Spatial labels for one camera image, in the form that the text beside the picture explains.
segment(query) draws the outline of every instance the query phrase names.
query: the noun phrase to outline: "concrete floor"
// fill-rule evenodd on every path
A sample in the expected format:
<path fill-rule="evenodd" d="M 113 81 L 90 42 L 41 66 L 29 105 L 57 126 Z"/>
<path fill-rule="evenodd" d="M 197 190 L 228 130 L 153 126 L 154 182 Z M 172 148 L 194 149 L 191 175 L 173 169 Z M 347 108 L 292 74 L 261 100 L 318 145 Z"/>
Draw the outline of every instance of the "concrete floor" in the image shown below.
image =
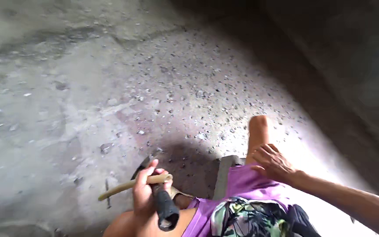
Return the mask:
<path fill-rule="evenodd" d="M 212 197 L 258 114 L 296 165 L 379 194 L 379 145 L 287 37 L 258 10 L 205 4 L 0 0 L 0 223 L 101 236 L 132 204 L 130 191 L 98 202 L 105 180 L 157 148 L 174 186 Z M 375 235 L 291 192 L 322 236 Z"/>

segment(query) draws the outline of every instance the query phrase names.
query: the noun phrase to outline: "clothing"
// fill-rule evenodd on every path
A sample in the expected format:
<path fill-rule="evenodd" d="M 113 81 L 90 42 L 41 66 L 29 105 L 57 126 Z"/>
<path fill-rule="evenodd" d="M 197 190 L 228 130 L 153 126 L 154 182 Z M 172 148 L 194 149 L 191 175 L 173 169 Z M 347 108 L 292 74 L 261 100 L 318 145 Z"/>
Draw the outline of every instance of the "clothing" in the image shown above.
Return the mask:
<path fill-rule="evenodd" d="M 280 237 L 290 235 L 283 208 L 275 201 L 230 197 L 210 217 L 214 237 Z"/>
<path fill-rule="evenodd" d="M 188 208 L 197 207 L 187 229 L 182 237 L 206 237 L 211 236 L 211 220 L 215 208 L 230 197 L 241 197 L 246 200 L 273 201 L 287 213 L 291 201 L 285 196 L 286 186 L 282 183 L 268 180 L 251 170 L 251 165 L 230 167 L 226 196 L 218 201 L 194 198 Z"/>

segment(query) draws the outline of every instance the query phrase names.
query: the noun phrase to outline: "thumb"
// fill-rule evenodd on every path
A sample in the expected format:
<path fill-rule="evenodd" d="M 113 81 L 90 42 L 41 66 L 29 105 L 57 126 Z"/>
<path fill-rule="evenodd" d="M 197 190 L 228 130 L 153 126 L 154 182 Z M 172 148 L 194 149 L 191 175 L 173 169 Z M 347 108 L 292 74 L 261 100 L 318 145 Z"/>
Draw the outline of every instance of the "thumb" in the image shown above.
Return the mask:
<path fill-rule="evenodd" d="M 257 171 L 258 173 L 260 173 L 260 175 L 267 176 L 266 170 L 259 165 L 251 166 L 251 170 Z"/>
<path fill-rule="evenodd" d="M 154 171 L 155 171 L 154 167 L 148 167 L 147 169 L 140 171 L 136 177 L 135 187 L 142 187 L 146 185 L 147 177 L 153 174 Z"/>

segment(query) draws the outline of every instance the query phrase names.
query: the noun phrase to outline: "hammer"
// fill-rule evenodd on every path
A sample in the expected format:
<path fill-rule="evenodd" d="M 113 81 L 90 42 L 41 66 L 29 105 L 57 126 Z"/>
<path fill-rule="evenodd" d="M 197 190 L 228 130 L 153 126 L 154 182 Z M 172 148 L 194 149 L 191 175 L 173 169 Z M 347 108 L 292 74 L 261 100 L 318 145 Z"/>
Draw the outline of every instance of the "hammer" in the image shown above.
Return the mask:
<path fill-rule="evenodd" d="M 156 156 L 156 154 L 146 157 L 140 166 L 135 170 L 131 181 L 125 184 L 118 185 L 117 187 L 103 193 L 99 197 L 99 201 L 106 199 L 116 193 L 131 188 L 135 183 L 135 178 L 138 173 L 145 169 L 150 163 L 150 157 Z M 165 181 L 171 180 L 172 175 L 153 175 L 147 178 L 147 183 L 151 183 L 153 200 L 155 202 L 156 212 L 159 216 L 157 225 L 162 231 L 171 231 L 175 229 L 179 219 L 179 209 L 169 196 L 169 193 L 164 189 L 163 184 Z"/>

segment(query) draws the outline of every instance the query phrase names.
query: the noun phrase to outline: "leg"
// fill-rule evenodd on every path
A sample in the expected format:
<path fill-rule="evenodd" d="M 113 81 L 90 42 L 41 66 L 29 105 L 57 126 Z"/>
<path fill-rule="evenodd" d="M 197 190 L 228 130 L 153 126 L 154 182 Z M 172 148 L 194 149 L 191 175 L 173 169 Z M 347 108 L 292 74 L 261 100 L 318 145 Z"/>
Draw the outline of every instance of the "leg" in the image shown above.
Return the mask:
<path fill-rule="evenodd" d="M 265 115 L 254 116 L 249 120 L 248 153 L 246 155 L 245 164 L 252 164 L 256 162 L 251 155 L 254 153 L 254 148 L 256 146 L 270 143 L 269 124 L 271 123 Z"/>
<path fill-rule="evenodd" d="M 176 228 L 169 232 L 163 232 L 157 226 L 158 216 L 155 213 L 146 224 L 138 223 L 134 212 L 125 212 L 119 215 L 105 230 L 103 237 L 134 237 L 137 234 L 137 228 L 143 236 L 150 237 L 181 237 L 191 222 L 192 217 L 196 212 L 196 208 L 181 210 L 179 212 L 179 221 Z"/>

